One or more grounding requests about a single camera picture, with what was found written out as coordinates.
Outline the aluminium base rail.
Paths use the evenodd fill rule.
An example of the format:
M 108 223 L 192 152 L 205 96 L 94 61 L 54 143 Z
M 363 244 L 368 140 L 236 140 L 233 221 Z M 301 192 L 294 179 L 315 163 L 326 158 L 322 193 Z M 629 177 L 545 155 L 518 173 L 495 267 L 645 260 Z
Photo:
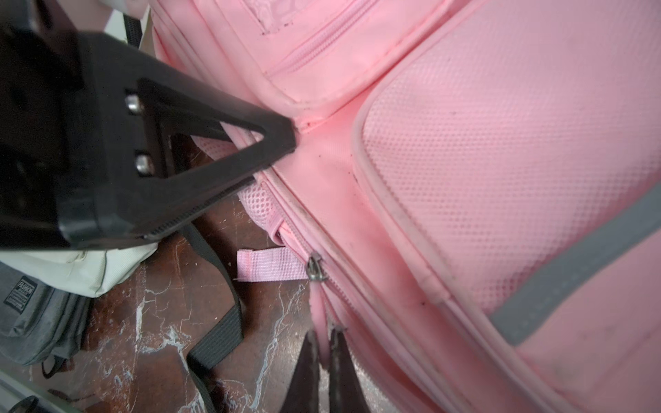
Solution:
M 1 370 L 1 411 L 2 412 L 78 412 L 65 400 L 45 391 L 41 387 L 21 380 L 11 373 Z

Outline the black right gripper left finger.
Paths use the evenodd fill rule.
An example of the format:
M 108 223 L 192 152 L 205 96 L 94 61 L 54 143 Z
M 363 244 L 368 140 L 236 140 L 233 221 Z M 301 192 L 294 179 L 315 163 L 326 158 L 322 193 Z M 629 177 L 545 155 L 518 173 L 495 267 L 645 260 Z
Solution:
M 306 333 L 280 413 L 319 412 L 319 348 L 314 330 Z

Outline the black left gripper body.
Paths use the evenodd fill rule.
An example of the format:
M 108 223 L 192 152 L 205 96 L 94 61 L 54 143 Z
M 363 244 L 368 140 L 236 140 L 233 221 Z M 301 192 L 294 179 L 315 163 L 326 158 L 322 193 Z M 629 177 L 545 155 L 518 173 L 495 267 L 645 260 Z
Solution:
M 56 1 L 1 3 L 1 247 L 95 250 L 74 236 L 65 189 L 85 146 L 97 146 L 87 72 L 96 33 L 77 30 Z

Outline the grey backpack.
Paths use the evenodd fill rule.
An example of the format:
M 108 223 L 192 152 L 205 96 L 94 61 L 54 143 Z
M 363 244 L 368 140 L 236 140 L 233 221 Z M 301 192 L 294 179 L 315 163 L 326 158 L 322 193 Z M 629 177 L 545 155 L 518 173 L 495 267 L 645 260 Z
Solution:
M 92 299 L 1 265 L 1 355 L 50 379 L 81 349 Z

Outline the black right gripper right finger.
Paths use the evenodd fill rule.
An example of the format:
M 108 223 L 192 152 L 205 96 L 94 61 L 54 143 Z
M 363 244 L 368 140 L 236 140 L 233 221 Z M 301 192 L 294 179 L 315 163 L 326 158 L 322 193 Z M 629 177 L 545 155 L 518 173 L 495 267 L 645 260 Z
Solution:
M 344 332 L 334 329 L 330 342 L 330 412 L 370 413 Z

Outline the pink backpack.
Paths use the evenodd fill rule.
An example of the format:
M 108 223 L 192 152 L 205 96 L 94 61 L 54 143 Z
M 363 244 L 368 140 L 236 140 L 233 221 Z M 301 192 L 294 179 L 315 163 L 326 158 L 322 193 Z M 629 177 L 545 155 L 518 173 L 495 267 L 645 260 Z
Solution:
M 294 122 L 241 200 L 406 412 L 660 409 L 657 1 L 154 1 L 162 60 Z

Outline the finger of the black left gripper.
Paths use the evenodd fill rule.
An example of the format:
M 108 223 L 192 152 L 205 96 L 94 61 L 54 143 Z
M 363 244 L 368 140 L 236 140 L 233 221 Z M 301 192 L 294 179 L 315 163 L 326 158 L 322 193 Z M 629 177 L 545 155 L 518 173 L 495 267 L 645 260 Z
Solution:
M 80 33 L 80 88 L 63 94 L 70 169 L 56 181 L 60 232 L 70 243 L 149 243 L 250 184 L 296 147 L 291 120 L 203 84 L 109 35 Z M 258 142 L 185 169 L 176 139 Z

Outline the beige backpack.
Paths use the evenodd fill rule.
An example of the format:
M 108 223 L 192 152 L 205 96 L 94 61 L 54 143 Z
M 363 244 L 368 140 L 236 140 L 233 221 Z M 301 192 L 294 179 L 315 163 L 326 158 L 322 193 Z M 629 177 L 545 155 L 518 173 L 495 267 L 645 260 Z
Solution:
M 41 367 L 2 359 L 13 377 L 82 412 L 221 412 L 210 368 L 187 357 L 235 300 L 197 237 L 167 237 L 125 282 L 95 299 L 83 348 L 46 379 Z

